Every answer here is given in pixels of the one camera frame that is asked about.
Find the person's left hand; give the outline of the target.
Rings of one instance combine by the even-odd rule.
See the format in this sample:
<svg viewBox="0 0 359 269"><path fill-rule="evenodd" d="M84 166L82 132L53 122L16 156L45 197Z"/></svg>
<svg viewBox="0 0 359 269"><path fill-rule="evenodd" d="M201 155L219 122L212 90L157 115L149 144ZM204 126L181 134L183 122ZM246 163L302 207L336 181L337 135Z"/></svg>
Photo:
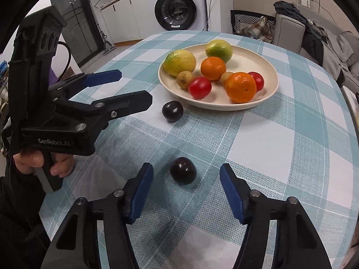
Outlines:
<svg viewBox="0 0 359 269"><path fill-rule="evenodd" d="M50 168L53 176L60 178L71 174L74 167L74 156L69 154L53 153L54 165ZM15 165L19 172L23 174L32 174L35 168L42 168L44 165L44 157L40 151L25 150L13 156Z"/></svg>

